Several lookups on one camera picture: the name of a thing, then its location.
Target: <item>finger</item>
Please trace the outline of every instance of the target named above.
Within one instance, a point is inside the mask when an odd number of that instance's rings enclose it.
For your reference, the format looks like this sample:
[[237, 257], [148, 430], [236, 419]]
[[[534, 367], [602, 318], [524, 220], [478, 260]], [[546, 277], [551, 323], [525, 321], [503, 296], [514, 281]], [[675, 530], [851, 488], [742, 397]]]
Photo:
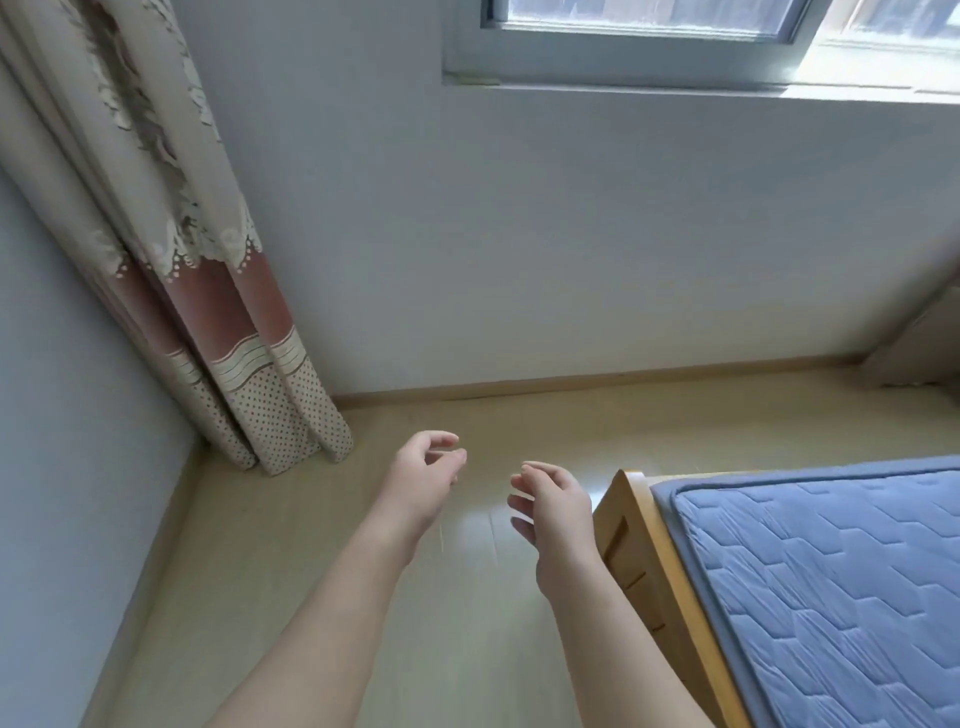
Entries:
[[536, 468], [539, 471], [544, 471], [550, 476], [550, 479], [553, 480], [553, 482], [555, 482], [564, 490], [567, 488], [574, 488], [578, 485], [577, 478], [570, 474], [569, 470], [566, 468], [561, 468], [559, 465], [541, 463], [539, 460], [524, 460], [523, 464], [529, 465], [532, 468]]
[[507, 496], [507, 505], [517, 511], [521, 516], [526, 516], [531, 521], [534, 518], [534, 501], [528, 497], [510, 494]]
[[407, 440], [402, 449], [411, 449], [425, 456], [431, 448], [452, 448], [458, 440], [460, 438], [452, 432], [444, 432], [441, 429], [425, 429]]
[[513, 516], [510, 519], [510, 525], [514, 527], [520, 536], [529, 541], [531, 546], [537, 545], [537, 531], [534, 530], [534, 525], [532, 523], [525, 521], [522, 518], [518, 518], [517, 516]]
[[525, 493], [528, 496], [533, 495], [533, 493], [530, 491], [530, 486], [523, 482], [523, 475], [520, 473], [515, 473], [510, 476], [510, 485], [512, 488], [516, 488], [521, 493]]
[[533, 497], [540, 497], [551, 488], [558, 487], [548, 474], [526, 463], [520, 468], [520, 475], [523, 477], [523, 484], [529, 488], [526, 492]]
[[440, 460], [444, 455], [446, 455], [446, 450], [442, 449], [429, 449], [426, 452], [426, 464], [433, 465], [435, 462]]
[[467, 451], [463, 448], [445, 452], [437, 462], [429, 466], [430, 470], [438, 473], [440, 478], [447, 483], [452, 483], [457, 479], [457, 473], [467, 464]]

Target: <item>white wall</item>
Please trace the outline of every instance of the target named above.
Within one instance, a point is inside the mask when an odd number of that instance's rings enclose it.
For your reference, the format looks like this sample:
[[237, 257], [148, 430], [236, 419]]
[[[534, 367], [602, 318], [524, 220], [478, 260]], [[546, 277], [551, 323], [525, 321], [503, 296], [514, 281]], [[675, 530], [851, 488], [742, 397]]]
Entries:
[[437, 0], [175, 0], [334, 392], [869, 349], [960, 108], [443, 87]]
[[75, 728], [194, 433], [0, 172], [0, 725]]

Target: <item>quilted mattress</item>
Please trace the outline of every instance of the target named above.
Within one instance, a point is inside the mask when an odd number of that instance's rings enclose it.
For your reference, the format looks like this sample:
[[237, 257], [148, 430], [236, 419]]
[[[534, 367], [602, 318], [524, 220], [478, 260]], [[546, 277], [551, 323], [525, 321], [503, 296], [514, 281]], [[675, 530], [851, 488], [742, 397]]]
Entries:
[[756, 728], [960, 728], [960, 457], [653, 492]]

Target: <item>bed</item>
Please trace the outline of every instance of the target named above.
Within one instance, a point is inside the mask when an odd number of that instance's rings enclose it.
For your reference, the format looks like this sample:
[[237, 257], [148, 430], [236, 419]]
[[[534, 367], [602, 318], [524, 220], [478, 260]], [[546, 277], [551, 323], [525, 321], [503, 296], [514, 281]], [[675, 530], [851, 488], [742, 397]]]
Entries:
[[716, 725], [960, 727], [960, 457], [621, 471], [594, 524]]

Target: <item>wooden bed frame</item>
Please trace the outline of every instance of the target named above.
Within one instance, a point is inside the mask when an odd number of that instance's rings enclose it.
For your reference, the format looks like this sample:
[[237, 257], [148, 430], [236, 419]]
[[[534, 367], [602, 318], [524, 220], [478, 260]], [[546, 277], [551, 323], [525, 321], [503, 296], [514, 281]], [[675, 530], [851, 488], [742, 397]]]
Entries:
[[663, 656], [714, 724], [752, 728], [650, 492], [651, 486], [679, 477], [689, 476], [617, 473], [593, 514], [597, 547]]

